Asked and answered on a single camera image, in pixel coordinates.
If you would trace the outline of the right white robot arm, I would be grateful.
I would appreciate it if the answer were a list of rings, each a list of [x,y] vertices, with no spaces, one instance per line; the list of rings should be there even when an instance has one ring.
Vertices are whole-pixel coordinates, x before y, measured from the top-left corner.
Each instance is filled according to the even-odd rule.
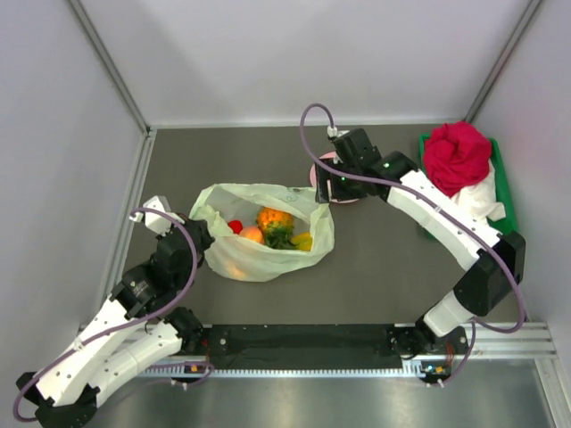
[[[521,294],[522,235],[503,234],[467,214],[409,157],[401,152],[381,155],[362,128],[328,127],[327,138],[335,156],[315,164],[318,202],[376,196],[413,218],[465,272],[416,322],[413,336],[422,350],[439,351],[457,327],[487,316],[509,293]]]

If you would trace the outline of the pink peach fruit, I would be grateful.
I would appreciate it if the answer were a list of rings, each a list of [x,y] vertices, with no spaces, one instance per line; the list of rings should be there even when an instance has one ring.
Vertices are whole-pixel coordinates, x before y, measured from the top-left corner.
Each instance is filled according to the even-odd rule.
[[[265,238],[262,231],[257,226],[246,226],[239,233],[240,237],[264,245]]]

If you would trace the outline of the yellow orange fruit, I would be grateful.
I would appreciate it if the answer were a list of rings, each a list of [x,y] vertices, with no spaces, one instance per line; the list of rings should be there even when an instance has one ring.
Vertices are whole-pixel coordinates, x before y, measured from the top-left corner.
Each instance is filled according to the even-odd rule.
[[[226,269],[229,278],[235,279],[237,281],[243,281],[247,277],[247,274],[236,264],[228,263],[226,265]]]

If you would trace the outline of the red bell pepper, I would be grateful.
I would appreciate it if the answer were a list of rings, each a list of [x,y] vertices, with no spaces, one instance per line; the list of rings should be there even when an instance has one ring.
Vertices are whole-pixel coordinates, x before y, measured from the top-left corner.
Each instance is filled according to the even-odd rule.
[[[228,221],[228,227],[232,230],[235,235],[240,235],[244,230],[244,225],[240,220],[234,219]]]

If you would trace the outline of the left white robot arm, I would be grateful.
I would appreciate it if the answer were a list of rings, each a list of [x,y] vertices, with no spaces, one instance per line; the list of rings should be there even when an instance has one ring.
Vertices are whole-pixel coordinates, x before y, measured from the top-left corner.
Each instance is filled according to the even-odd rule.
[[[83,427],[123,384],[154,363],[197,351],[203,325],[179,300],[213,244],[204,220],[176,218],[157,234],[149,259],[127,270],[60,357],[20,376],[18,401],[43,427]]]

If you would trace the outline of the pale green plastic bag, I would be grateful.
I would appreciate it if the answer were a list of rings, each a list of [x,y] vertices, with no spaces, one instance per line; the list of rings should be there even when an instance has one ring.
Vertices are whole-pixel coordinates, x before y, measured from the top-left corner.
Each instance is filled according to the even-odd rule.
[[[189,217],[205,220],[214,238],[205,252],[209,268],[229,278],[226,265],[233,263],[247,274],[244,281],[267,282],[319,263],[335,247],[335,227],[329,206],[317,203],[315,197],[312,187],[270,184],[217,184],[202,190]],[[255,226],[264,207],[290,213],[296,235],[310,232],[311,251],[274,250],[235,235],[228,227],[228,221],[234,219],[244,226]]]

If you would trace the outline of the toy pineapple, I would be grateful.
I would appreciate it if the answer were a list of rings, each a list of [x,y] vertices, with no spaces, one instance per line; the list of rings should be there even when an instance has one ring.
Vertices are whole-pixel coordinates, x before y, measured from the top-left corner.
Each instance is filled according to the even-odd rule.
[[[293,250],[294,217],[285,211],[262,208],[256,218],[264,243],[274,250]]]

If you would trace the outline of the orange green mango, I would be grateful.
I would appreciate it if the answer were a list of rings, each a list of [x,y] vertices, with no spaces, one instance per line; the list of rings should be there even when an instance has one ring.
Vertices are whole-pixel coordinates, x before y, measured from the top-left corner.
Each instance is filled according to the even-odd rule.
[[[305,232],[293,236],[290,239],[290,243],[298,251],[311,251],[313,245],[313,238],[310,232]]]

